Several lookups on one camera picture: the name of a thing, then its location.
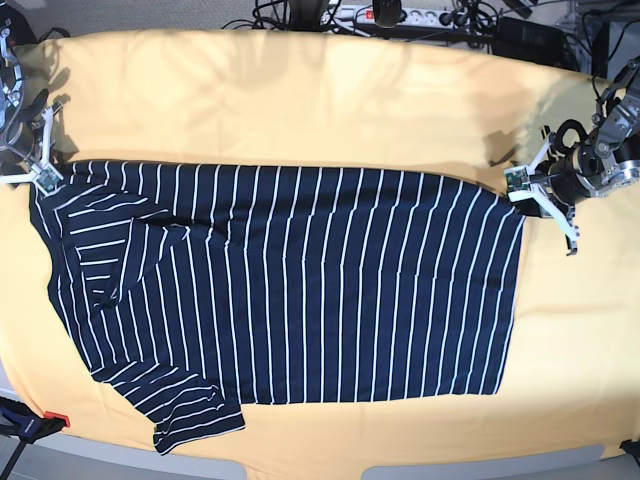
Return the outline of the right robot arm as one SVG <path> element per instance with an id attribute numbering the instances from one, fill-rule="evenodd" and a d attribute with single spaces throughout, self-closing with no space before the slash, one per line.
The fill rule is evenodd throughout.
<path id="1" fill-rule="evenodd" d="M 27 102 L 27 77 L 16 56 L 17 45 L 11 19 L 1 21 L 1 174 L 24 173 L 22 162 L 36 161 L 42 138 L 37 130 L 49 91 L 40 92 Z"/>

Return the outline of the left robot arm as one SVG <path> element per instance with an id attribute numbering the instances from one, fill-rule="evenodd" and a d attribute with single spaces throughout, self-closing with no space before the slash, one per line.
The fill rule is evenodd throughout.
<path id="1" fill-rule="evenodd" d="M 524 215 L 570 221 L 576 206 L 639 181 L 639 59 L 596 95 L 592 127 L 574 119 L 542 130 L 526 165 L 504 171 L 507 198 Z"/>

